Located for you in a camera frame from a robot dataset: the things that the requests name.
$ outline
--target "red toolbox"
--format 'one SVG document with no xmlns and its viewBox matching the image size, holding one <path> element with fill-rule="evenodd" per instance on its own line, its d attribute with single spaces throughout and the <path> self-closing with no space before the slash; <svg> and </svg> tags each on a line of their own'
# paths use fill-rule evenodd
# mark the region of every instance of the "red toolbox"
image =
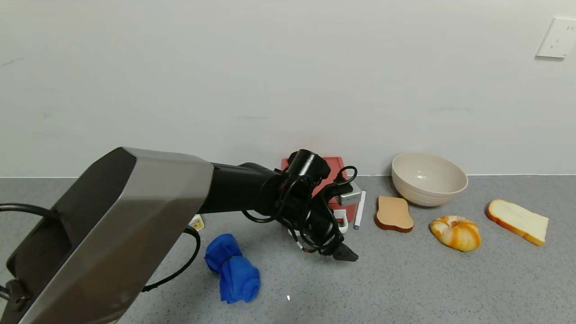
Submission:
<svg viewBox="0 0 576 324">
<path fill-rule="evenodd" d="M 320 191 L 320 189 L 324 188 L 324 186 L 334 182 L 336 175 L 338 175 L 338 171 L 340 171 L 345 166 L 344 161 L 342 161 L 342 158 L 339 156 L 323 157 L 323 159 L 326 160 L 326 162 L 328 162 L 328 165 L 330 166 L 330 175 L 326 179 L 322 180 L 322 182 L 314 189 L 314 191 L 312 192 L 313 196 L 316 195 L 318 191 Z M 288 159 L 282 159 L 281 169 L 284 170 L 287 165 L 288 165 Z M 344 173 L 344 177 L 348 179 L 348 175 L 346 173 Z M 338 201 L 336 200 L 335 197 L 330 199 L 330 201 L 328 202 L 328 207 L 330 207 L 332 210 L 345 209 L 346 218 L 348 219 L 348 222 L 354 221 L 357 206 L 358 204 L 353 204 L 342 207 L 338 205 Z"/>
</svg>

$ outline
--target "white bowl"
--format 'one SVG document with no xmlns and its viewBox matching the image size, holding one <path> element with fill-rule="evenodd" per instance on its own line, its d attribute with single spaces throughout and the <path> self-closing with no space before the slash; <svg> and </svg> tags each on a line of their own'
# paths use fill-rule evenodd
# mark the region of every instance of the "white bowl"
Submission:
<svg viewBox="0 0 576 324">
<path fill-rule="evenodd" d="M 420 206 L 443 205 L 468 186 L 468 177 L 454 163 L 439 156 L 411 152 L 392 161 L 392 182 L 404 197 Z"/>
</svg>

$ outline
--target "blue towel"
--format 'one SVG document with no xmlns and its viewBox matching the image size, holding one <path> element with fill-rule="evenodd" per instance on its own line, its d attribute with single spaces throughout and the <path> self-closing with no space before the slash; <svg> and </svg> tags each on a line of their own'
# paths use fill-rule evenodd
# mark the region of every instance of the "blue towel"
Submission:
<svg viewBox="0 0 576 324">
<path fill-rule="evenodd" d="M 206 248 L 208 268 L 220 274 L 220 300 L 251 302 L 260 289 L 260 272 L 242 252 L 232 234 L 222 234 Z"/>
</svg>

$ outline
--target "gray countertop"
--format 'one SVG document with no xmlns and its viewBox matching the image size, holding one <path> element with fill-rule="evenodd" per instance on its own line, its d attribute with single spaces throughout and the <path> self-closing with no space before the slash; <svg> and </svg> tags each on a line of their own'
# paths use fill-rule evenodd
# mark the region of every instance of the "gray countertop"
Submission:
<svg viewBox="0 0 576 324">
<path fill-rule="evenodd" d="M 0 200 L 51 206 L 72 181 L 0 179 Z M 395 195 L 389 178 L 362 177 L 357 183 L 367 191 L 364 219 L 359 231 L 350 229 L 345 237 L 358 262 L 303 253 L 277 223 L 252 223 L 241 213 L 207 215 L 199 258 L 180 277 L 142 293 L 119 324 L 574 323 L 576 176 L 470 177 L 469 187 L 445 206 L 410 206 L 410 233 L 374 224 L 377 196 Z M 490 221 L 483 211 L 494 198 L 549 217 L 546 244 L 535 246 Z M 461 253 L 438 242 L 428 224 L 447 214 L 477 222 L 482 246 Z M 37 221 L 0 214 L 1 259 Z M 202 259 L 208 243 L 227 232 L 260 269 L 262 287 L 249 304 L 221 302 L 218 277 Z M 193 248 L 182 237 L 153 279 L 178 269 Z M 0 282 L 9 278 L 1 267 Z"/>
</svg>

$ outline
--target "toast slice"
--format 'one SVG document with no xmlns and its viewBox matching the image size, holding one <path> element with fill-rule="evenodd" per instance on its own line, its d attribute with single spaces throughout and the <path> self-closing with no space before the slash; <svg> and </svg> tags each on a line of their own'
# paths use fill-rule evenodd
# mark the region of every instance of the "toast slice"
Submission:
<svg viewBox="0 0 576 324">
<path fill-rule="evenodd" d="M 486 216 L 508 231 L 538 246 L 544 245 L 548 218 L 511 202 L 495 199 L 488 204 Z"/>
<path fill-rule="evenodd" d="M 392 229 L 407 233 L 414 228 L 414 220 L 408 213 L 408 202 L 404 198 L 379 196 L 378 212 L 374 217 L 381 229 Z"/>
</svg>

